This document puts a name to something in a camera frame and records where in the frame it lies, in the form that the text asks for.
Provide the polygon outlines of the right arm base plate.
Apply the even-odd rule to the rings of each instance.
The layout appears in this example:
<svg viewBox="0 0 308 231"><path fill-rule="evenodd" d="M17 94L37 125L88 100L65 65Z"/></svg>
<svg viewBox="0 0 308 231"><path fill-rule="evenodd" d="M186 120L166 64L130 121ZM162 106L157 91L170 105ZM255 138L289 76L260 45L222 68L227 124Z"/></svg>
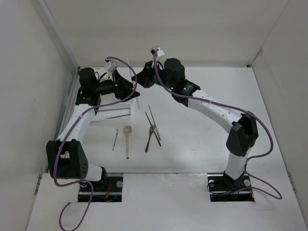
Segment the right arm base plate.
<svg viewBox="0 0 308 231"><path fill-rule="evenodd" d="M237 180L224 173L207 174L207 190L211 202L254 202L250 178L243 174Z"/></svg>

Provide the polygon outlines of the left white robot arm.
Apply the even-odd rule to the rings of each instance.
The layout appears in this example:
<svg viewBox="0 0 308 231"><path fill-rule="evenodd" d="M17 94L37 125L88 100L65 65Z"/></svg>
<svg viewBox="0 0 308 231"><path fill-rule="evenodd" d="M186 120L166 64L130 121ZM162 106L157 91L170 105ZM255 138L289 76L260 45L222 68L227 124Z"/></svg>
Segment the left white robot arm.
<svg viewBox="0 0 308 231"><path fill-rule="evenodd" d="M56 140L48 141L46 145L49 172L54 180L91 181L92 187L97 191L107 187L105 168L89 164L81 142L86 129L101 107L101 96L114 94L121 103L140 94L116 69L105 73L110 76L107 80L97 77L94 69L90 67L79 71L80 87L73 114Z"/></svg>

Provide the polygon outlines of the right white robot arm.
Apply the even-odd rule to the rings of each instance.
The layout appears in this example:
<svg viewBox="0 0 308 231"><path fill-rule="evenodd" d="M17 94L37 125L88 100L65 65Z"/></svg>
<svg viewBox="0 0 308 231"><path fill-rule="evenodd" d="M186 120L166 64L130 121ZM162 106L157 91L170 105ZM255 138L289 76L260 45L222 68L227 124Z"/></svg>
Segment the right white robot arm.
<svg viewBox="0 0 308 231"><path fill-rule="evenodd" d="M154 84L164 85L172 92L174 100L202 113L227 132L226 147L230 154L222 181L225 191L239 189L248 153L258 138L255 118L248 113L239 114L215 103L198 85L186 79L185 68L178 59L165 60L163 69L152 61L146 62L137 78L138 84L144 88L150 88Z"/></svg>

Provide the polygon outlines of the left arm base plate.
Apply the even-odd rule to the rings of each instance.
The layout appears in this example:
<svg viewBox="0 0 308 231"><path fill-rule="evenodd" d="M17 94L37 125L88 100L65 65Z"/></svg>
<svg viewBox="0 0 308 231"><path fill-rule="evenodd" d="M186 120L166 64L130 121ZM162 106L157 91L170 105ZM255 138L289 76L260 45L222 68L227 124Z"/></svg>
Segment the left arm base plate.
<svg viewBox="0 0 308 231"><path fill-rule="evenodd" d="M108 173L104 182L92 181L93 195L91 202L113 203L122 201L123 173ZM77 196L78 202L88 202L91 196L91 187L81 184Z"/></svg>

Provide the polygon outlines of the silver metal chopstick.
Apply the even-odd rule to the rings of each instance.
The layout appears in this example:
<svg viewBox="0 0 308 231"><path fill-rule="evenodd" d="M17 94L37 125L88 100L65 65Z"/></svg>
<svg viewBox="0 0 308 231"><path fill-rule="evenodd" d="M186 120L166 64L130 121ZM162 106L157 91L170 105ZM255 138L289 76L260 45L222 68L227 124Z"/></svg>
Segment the silver metal chopstick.
<svg viewBox="0 0 308 231"><path fill-rule="evenodd" d="M155 119L154 119L154 116L153 116L152 110L151 110L151 108L150 108L150 105L148 105L148 107L149 107L149 110L150 110L150 114L151 114L151 117L152 117L153 123L154 123L155 128L156 128L156 133L157 133L157 135L158 135L158 139L159 139L159 141L161 141L161 137L160 137L160 134L159 134L159 131L158 131L158 128L157 128L157 125L156 125L156 122L155 122Z"/></svg>

